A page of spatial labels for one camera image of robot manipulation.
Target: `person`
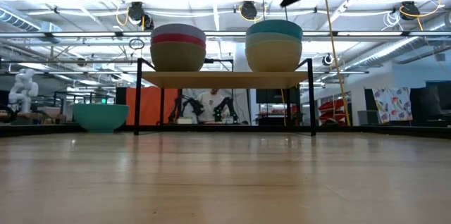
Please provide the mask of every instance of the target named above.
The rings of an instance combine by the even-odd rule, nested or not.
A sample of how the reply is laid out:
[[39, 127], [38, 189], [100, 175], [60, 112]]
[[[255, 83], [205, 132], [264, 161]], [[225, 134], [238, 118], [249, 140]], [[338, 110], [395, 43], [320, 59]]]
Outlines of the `person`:
[[[204, 112], [200, 114], [197, 118], [199, 123], [213, 123], [215, 122], [214, 118], [214, 109], [221, 104], [224, 100], [224, 97], [218, 93], [219, 89], [211, 89], [210, 91], [204, 92], [197, 97], [197, 101], [204, 106]], [[228, 107], [225, 106], [222, 112], [222, 117], [228, 117], [230, 112]]]

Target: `ceiling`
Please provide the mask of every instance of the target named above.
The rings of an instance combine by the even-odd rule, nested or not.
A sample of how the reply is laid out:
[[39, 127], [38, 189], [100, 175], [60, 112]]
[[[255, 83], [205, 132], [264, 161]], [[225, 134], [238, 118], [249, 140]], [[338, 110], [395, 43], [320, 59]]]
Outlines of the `ceiling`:
[[[116, 20], [119, 12], [120, 21], [125, 21], [125, 10], [133, 1], [141, 1], [145, 11], [150, 14], [156, 27], [168, 23], [184, 23], [194, 25], [205, 31], [245, 31], [254, 21], [242, 18], [237, 8], [243, 1], [254, 1], [259, 17], [265, 19], [285, 19], [285, 11], [279, 6], [281, 0], [1, 0], [0, 7], [12, 8], [30, 21], [53, 23], [64, 32], [98, 32], [98, 31], [140, 31], [140, 27], [130, 21], [122, 26]], [[388, 27], [388, 12], [399, 8], [403, 1], [414, 1], [422, 14], [435, 11], [421, 20], [427, 23], [447, 12], [451, 7], [451, 0], [441, 0], [438, 8], [438, 0], [328, 0], [334, 30], [369, 30], [391, 31], [411, 30], [418, 28], [415, 20], [400, 20], [399, 24]], [[307, 30], [328, 30], [325, 0], [302, 0], [287, 8], [288, 20], [297, 23]], [[5, 32], [20, 32], [10, 24], [0, 23], [0, 29]], [[60, 59], [87, 59], [114, 58], [124, 59], [123, 49], [117, 44], [108, 44], [111, 39], [104, 40], [104, 45], [96, 46], [72, 46], [65, 51], [67, 45], [64, 41], [80, 41], [79, 39], [63, 39], [61, 45], [52, 44], [54, 53], [61, 53]], [[39, 42], [38, 39], [8, 39], [17, 45], [39, 52], [50, 57], [50, 46], [30, 45], [30, 42]], [[216, 38], [207, 42], [207, 54], [212, 58], [230, 58], [240, 53], [236, 43], [244, 39]], [[371, 50], [378, 44], [374, 42], [359, 42], [358, 40], [338, 40], [335, 50], [343, 63], [355, 59], [360, 54]], [[330, 42], [312, 41], [303, 43], [303, 58], [315, 58], [314, 67], [320, 70], [323, 66], [321, 58], [325, 54], [332, 53]], [[132, 51], [126, 52], [127, 58]], [[142, 50], [142, 55], [149, 58], [149, 46]], [[116, 64], [117, 69], [127, 70], [127, 63]], [[63, 70], [83, 70], [77, 66], [62, 68]], [[208, 65], [206, 70], [226, 70], [221, 64]]]

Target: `pink bowl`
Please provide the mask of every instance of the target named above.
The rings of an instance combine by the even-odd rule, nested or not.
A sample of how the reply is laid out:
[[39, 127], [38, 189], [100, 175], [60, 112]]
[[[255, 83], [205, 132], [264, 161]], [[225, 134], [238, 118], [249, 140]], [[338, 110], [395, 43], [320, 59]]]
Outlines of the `pink bowl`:
[[199, 45], [203, 48], [206, 47], [205, 42], [200, 40], [199, 38], [184, 34], [163, 34], [152, 37], [152, 39], [150, 40], [151, 44], [158, 44], [163, 42], [187, 42]]

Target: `stacked bowls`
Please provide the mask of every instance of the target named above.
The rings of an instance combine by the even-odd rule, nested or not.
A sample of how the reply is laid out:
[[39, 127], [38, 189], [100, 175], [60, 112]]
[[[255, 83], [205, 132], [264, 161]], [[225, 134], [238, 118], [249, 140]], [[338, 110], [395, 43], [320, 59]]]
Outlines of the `stacked bowls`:
[[150, 54], [157, 71], [199, 71], [205, 61], [204, 32], [185, 24], [167, 24], [151, 34]]
[[287, 20], [264, 20], [246, 31], [246, 59], [254, 72], [292, 72], [302, 53], [302, 28]]

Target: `large teal bowl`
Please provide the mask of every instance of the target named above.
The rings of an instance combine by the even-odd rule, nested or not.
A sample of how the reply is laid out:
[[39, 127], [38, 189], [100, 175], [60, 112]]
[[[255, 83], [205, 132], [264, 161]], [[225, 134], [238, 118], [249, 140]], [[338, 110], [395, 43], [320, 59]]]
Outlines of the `large teal bowl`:
[[246, 35], [256, 33], [280, 33], [302, 39], [302, 28], [287, 20], [264, 20], [247, 29]]
[[128, 115], [127, 105], [74, 104], [73, 117], [88, 132], [113, 132]]

